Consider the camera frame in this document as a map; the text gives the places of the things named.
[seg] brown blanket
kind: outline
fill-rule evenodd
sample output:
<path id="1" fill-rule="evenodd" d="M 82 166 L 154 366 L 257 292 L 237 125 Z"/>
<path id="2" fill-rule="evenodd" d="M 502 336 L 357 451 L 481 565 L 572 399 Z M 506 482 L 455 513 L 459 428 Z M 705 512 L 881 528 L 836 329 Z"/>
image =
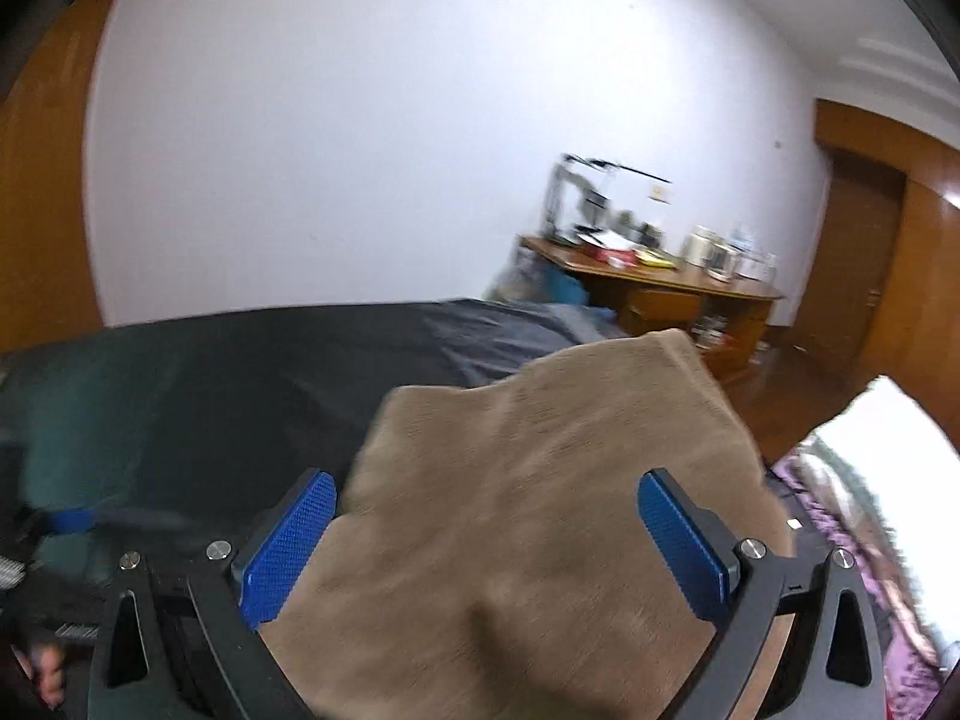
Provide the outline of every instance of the brown blanket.
<path id="1" fill-rule="evenodd" d="M 656 466 L 733 533 L 792 554 L 750 436 L 678 331 L 480 389 L 398 389 L 347 513 L 261 634 L 339 720 L 656 718 L 713 633 L 637 517 Z M 775 632 L 738 716 L 760 705 Z"/>

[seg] bed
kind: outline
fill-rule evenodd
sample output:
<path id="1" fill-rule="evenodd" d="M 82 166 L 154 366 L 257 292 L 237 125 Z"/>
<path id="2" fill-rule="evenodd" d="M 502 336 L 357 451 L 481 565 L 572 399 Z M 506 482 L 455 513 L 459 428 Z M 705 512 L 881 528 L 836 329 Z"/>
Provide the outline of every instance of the bed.
<path id="1" fill-rule="evenodd" d="M 117 328 L 2 361 L 0 424 L 29 447 L 19 486 L 32 506 L 165 512 L 154 538 L 184 552 L 275 504 L 306 467 L 349 477 L 383 397 L 408 384 L 482 386 L 568 346 L 616 338 L 603 310 L 443 303 L 259 310 Z M 784 461 L 768 483 L 798 552 L 858 554 Z M 47 565 L 112 576 L 130 532 L 66 536 Z M 137 532 L 138 548 L 149 541 Z M 868 589 L 872 577 L 865 576 Z M 872 585 L 895 717 L 920 717 L 940 680 L 899 634 Z"/>

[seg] metal screw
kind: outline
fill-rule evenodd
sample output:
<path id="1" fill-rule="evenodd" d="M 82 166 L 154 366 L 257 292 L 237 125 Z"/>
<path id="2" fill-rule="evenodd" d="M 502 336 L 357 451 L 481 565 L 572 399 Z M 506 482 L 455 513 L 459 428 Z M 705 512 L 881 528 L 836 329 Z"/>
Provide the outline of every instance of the metal screw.
<path id="1" fill-rule="evenodd" d="M 740 552 L 751 560 L 760 560 L 767 554 L 767 545 L 759 538 L 744 538 L 740 543 Z"/>
<path id="2" fill-rule="evenodd" d="M 208 560 L 222 560 L 224 557 L 227 557 L 232 551 L 233 547 L 230 546 L 229 541 L 211 541 L 206 548 L 206 556 Z"/>
<path id="3" fill-rule="evenodd" d="M 140 552 L 124 552 L 123 557 L 120 557 L 121 571 L 133 571 L 138 565 L 140 565 Z"/>
<path id="4" fill-rule="evenodd" d="M 853 555 L 845 549 L 838 549 L 833 553 L 833 562 L 841 568 L 853 568 L 853 565 L 856 563 L 856 561 L 853 560 Z"/>

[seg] blue gripper pad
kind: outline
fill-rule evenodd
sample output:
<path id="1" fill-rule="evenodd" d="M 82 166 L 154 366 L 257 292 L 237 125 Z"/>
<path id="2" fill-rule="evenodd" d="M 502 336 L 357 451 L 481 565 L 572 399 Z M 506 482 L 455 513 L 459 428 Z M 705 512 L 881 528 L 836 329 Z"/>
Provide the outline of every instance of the blue gripper pad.
<path id="1" fill-rule="evenodd" d="M 280 614 L 337 509 L 337 490 L 327 473 L 314 471 L 291 493 L 293 501 L 284 498 L 280 506 L 285 509 L 256 552 L 251 557 L 241 554 L 234 563 L 240 614 L 252 631 Z"/>
<path id="2" fill-rule="evenodd" d="M 730 580 L 723 562 L 656 472 L 637 486 L 637 509 L 690 610 L 714 625 L 730 617 Z"/>

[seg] wooden door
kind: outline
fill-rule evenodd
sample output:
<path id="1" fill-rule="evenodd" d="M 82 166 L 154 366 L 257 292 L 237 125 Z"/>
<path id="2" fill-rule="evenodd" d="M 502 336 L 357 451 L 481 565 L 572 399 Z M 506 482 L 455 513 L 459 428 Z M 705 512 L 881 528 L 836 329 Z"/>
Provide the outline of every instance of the wooden door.
<path id="1" fill-rule="evenodd" d="M 83 223 L 83 122 L 113 0 L 76 0 L 0 105 L 0 352 L 103 327 Z"/>
<path id="2" fill-rule="evenodd" d="M 820 366 L 853 366 L 880 304 L 901 219 L 906 177 L 838 151 L 827 213 L 791 340 Z"/>

